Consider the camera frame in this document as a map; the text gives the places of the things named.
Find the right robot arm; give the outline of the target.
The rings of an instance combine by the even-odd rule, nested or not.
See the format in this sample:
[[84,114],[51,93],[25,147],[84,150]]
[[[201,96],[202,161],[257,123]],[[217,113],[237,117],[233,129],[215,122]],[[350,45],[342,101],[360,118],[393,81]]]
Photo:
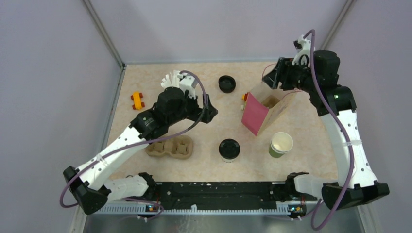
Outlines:
[[262,81],[271,89],[299,89],[309,94],[332,144],[338,166],[336,181],[305,172],[288,176],[285,194],[298,200],[309,194],[325,203],[330,210],[369,204],[389,195],[388,184],[380,182],[372,171],[357,126],[356,103],[349,87],[338,83],[340,59],[328,50],[278,59]]

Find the white paper coffee cup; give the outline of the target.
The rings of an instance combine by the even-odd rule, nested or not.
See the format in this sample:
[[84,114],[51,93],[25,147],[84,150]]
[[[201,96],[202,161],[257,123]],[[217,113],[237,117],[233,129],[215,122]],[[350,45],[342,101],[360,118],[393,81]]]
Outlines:
[[235,161],[238,158],[238,155],[235,156],[221,156],[222,160],[226,163],[231,163],[233,161]]

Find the beige pink cake bag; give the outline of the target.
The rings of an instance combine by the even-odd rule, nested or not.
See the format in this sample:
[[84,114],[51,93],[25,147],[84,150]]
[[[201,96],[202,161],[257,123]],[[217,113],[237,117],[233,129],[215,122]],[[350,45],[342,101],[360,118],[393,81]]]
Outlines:
[[292,105],[300,90],[271,89],[261,79],[247,88],[248,98],[241,122],[255,136],[260,136]]

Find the black coffee cup lid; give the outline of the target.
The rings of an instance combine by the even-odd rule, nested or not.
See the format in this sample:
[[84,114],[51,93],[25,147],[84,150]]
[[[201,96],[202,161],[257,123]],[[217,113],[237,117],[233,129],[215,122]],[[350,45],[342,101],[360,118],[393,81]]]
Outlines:
[[239,143],[231,138],[223,140],[219,144],[218,148],[219,154],[222,156],[235,156],[240,154]]

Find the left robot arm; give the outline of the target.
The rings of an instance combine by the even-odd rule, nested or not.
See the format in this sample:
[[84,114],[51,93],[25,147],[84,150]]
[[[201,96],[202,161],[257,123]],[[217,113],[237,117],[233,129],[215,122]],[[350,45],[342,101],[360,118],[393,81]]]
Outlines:
[[188,91],[177,87],[167,87],[158,95],[152,108],[139,113],[118,138],[94,158],[75,168],[69,166],[63,172],[67,182],[61,197],[66,191],[74,196],[83,212],[93,214],[106,203],[129,197],[151,200],[156,195],[156,182],[146,172],[129,178],[111,180],[111,174],[129,158],[149,144],[166,141],[187,132],[166,136],[170,126],[188,119],[193,124],[210,123],[218,110],[210,103],[208,94],[203,94],[203,107],[198,98],[190,98]]

